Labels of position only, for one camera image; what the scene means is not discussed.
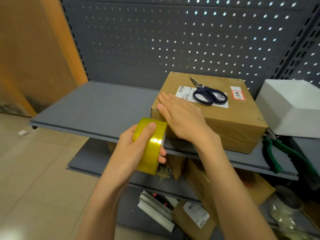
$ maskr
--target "person's left hand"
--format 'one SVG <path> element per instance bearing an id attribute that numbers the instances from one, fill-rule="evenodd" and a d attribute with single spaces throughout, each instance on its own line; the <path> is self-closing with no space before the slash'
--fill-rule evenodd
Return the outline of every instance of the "person's left hand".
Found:
<path id="1" fill-rule="evenodd" d="M 155 123 L 148 124 L 135 142 L 132 142 L 132 137 L 137 126 L 133 125 L 120 135 L 119 142 L 105 170 L 108 173 L 116 175 L 121 180 L 120 183 L 128 180 L 134 173 L 141 160 L 146 144 L 156 129 Z M 158 162 L 165 163 L 166 159 L 164 156 L 166 155 L 166 150 L 162 146 L 159 154 Z"/>

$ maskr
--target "forearm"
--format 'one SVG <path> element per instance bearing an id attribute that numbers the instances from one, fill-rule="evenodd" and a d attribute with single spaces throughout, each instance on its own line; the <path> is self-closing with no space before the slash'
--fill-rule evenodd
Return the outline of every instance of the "forearm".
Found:
<path id="1" fill-rule="evenodd" d="M 77 240 L 114 239 L 119 199 L 125 186 L 106 168 L 92 192 Z"/>
<path id="2" fill-rule="evenodd" d="M 196 145 L 226 239 L 276 239 L 233 169 L 216 134 Z"/>

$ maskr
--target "hand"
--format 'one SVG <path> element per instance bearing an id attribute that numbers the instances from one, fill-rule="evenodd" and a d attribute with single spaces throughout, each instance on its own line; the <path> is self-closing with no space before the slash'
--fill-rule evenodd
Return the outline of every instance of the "hand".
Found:
<path id="1" fill-rule="evenodd" d="M 117 175 L 116 177 L 120 179 L 120 183 L 127 181 L 134 173 L 141 160 L 146 144 L 156 129 L 155 123 L 148 124 L 142 130 L 138 139 L 132 142 L 132 137 L 137 126 L 133 125 L 120 135 L 119 142 L 106 166 L 108 172 Z M 166 162 L 166 159 L 163 157 L 166 155 L 166 150 L 161 146 L 159 153 L 158 162 L 163 164 Z"/>
<path id="2" fill-rule="evenodd" d="M 157 109 L 179 138 L 196 144 L 202 136 L 214 133 L 207 126 L 201 109 L 192 102 L 164 92 L 158 98 L 161 104 L 158 104 Z"/>

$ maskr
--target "scissors blade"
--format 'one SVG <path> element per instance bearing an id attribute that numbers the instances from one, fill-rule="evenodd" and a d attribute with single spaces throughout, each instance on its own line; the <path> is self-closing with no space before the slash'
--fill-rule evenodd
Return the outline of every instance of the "scissors blade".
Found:
<path id="1" fill-rule="evenodd" d="M 198 83 L 196 80 L 194 80 L 192 77 L 190 77 L 190 80 L 192 83 L 198 88 L 198 87 L 203 87 L 201 83 Z"/>

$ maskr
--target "red-bordered label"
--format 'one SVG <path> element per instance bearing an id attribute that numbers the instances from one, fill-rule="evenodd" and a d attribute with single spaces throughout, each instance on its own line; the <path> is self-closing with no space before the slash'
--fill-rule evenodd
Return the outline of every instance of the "red-bordered label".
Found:
<path id="1" fill-rule="evenodd" d="M 242 91 L 232 90 L 232 95 L 233 95 L 234 99 L 246 100 L 245 97 L 242 94 Z"/>

